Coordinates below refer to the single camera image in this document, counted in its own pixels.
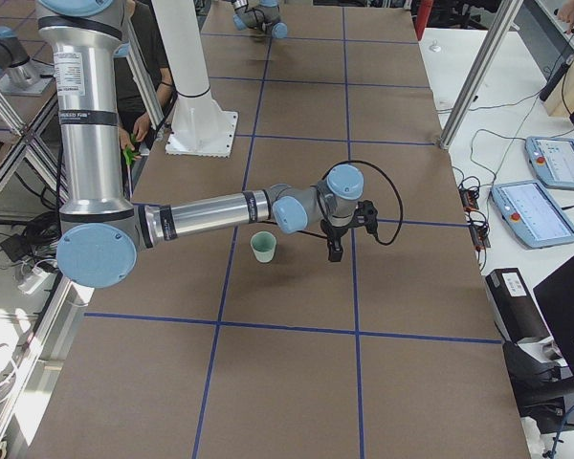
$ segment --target robot arm in background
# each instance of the robot arm in background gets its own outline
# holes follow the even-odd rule
[[[122,192],[113,70],[123,1],[36,0],[36,13],[39,33],[54,50],[69,180],[68,201],[59,210],[63,236],[57,262],[76,283],[114,285],[133,269],[139,250],[180,235],[274,217],[287,233],[324,222],[328,247],[340,248],[346,229],[366,221],[358,203],[364,178],[348,164],[337,165],[306,189],[277,185],[177,207],[133,206]]]
[[[287,26],[280,20],[277,0],[260,0],[257,7],[249,8],[249,0],[232,0],[233,23],[239,31],[257,29],[274,38],[285,38]]]
[[[40,74],[17,35],[8,27],[0,27],[0,76],[5,70],[12,84],[21,89],[40,80]]]

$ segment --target green object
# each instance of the green object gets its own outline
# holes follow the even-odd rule
[[[123,149],[123,156],[125,157],[125,164],[128,166],[136,161],[136,152],[130,146]]]

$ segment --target light green cup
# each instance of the light green cup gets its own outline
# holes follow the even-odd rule
[[[251,238],[251,249],[259,263],[268,263],[275,256],[276,238],[268,231],[260,231]]]

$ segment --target black device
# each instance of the black device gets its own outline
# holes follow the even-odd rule
[[[559,426],[562,413],[574,405],[574,256],[534,288],[534,297],[571,375],[558,374],[556,365],[540,367],[531,358],[527,365],[532,369],[527,370],[526,358],[511,348],[504,348],[504,356],[519,410],[535,407],[549,413],[555,409],[554,420]],[[574,428],[574,417],[566,428]],[[545,431],[554,429],[549,421]]]
[[[32,254],[30,244],[21,234],[14,234],[5,239],[0,243],[0,248],[13,263],[21,260],[24,256]]]
[[[539,342],[548,330],[517,268],[493,270],[485,277],[496,306],[496,323],[506,339],[516,343]]]

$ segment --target power strip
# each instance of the power strip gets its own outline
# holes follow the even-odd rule
[[[32,272],[17,285],[17,288],[25,295],[31,295],[40,287],[47,277],[49,277],[49,273],[36,266],[32,268]]]

